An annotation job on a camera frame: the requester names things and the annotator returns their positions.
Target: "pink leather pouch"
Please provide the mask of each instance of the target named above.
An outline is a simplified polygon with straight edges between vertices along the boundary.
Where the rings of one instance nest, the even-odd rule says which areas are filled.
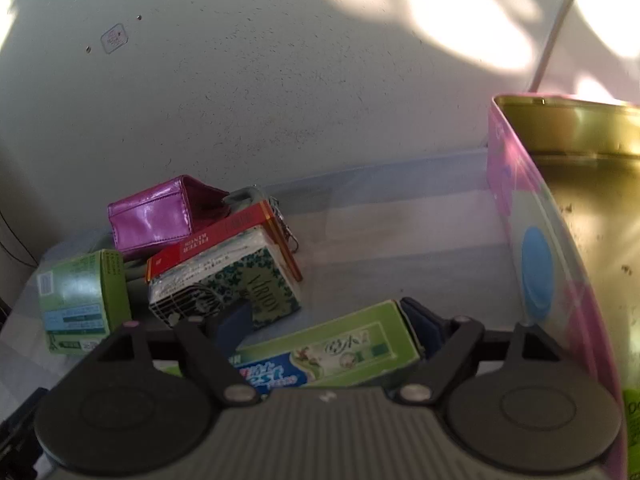
[[[182,175],[109,204],[116,249],[125,260],[148,258],[224,218],[227,195]]]

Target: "green label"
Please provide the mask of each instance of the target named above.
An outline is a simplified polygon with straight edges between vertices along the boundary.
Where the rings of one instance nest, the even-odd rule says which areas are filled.
[[[85,354],[131,319],[122,256],[100,250],[35,275],[49,350]]]
[[[640,479],[640,390],[625,390],[626,435],[628,439],[628,477]]]
[[[350,386],[419,360],[398,306],[387,301],[239,348],[230,359],[261,393],[282,386]]]

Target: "cable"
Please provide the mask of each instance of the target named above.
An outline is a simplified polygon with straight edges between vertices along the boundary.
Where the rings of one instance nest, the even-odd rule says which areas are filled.
[[[549,35],[546,37],[545,46],[543,47],[542,53],[540,54],[540,59],[538,60],[536,71],[533,74],[533,78],[529,85],[529,89],[527,89],[527,92],[534,93],[537,92],[540,88],[540,83],[542,83],[542,78],[544,77],[546,68],[549,65],[549,60],[551,60],[551,53],[556,46],[558,36],[560,35],[560,30],[562,29],[562,25],[564,25],[564,20],[569,14],[574,1],[575,0],[562,0],[562,2],[560,3],[560,9],[556,14],[556,20],[551,27]]]
[[[6,323],[6,321],[9,319],[9,314],[11,314],[11,307],[7,305],[2,298],[0,298],[0,313],[1,313],[1,316],[0,316],[0,330],[1,330],[4,324]]]
[[[22,248],[23,248],[25,251],[27,251],[27,254],[31,257],[31,259],[32,259],[32,260],[36,263],[36,265],[37,265],[38,261],[36,260],[36,258],[34,258],[34,257],[33,257],[33,254],[31,254],[31,251],[30,251],[30,250],[28,250],[28,249],[27,249],[27,247],[22,243],[22,241],[20,240],[20,238],[18,238],[18,235],[17,235],[16,233],[14,233],[14,230],[13,230],[13,229],[11,229],[11,226],[9,225],[9,222],[7,222],[7,221],[6,221],[6,218],[4,218],[4,215],[2,214],[2,210],[1,210],[1,209],[0,209],[0,218],[1,218],[1,219],[2,219],[2,221],[4,222],[4,225],[6,225],[6,226],[7,226],[7,228],[8,228],[8,229],[9,229],[9,231],[11,232],[11,234],[14,236],[14,238],[15,238],[16,240],[18,240],[18,243],[22,246]],[[7,248],[6,248],[6,247],[2,246],[2,248],[3,248],[5,251],[9,252],[9,251],[7,250]]]
[[[21,260],[20,258],[18,258],[18,256],[16,256],[9,249],[7,249],[2,242],[0,242],[0,248],[2,248],[4,250],[4,252],[7,253],[9,256],[11,256],[15,261],[20,262],[24,266],[31,267],[31,269],[37,269],[38,268],[37,265],[28,264],[27,262],[25,262],[25,261]]]

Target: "gray cloth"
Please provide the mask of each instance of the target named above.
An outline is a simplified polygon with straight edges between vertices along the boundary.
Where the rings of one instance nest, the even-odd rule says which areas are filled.
[[[300,240],[303,307],[245,344],[389,298],[490,328],[522,317],[511,251],[485,177],[486,151],[360,168],[271,186]],[[110,245],[108,232],[52,248],[44,264]],[[0,420],[77,361],[50,354],[33,277],[0,333]]]

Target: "green box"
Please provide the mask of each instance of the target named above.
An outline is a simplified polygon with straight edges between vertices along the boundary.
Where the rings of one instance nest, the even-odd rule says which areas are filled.
[[[623,391],[625,399],[626,443],[629,480],[640,478],[640,390]]]
[[[284,386],[395,386],[419,360],[395,301],[240,348],[229,359],[261,394]]]
[[[131,319],[122,255],[101,250],[37,275],[49,350],[86,354]]]

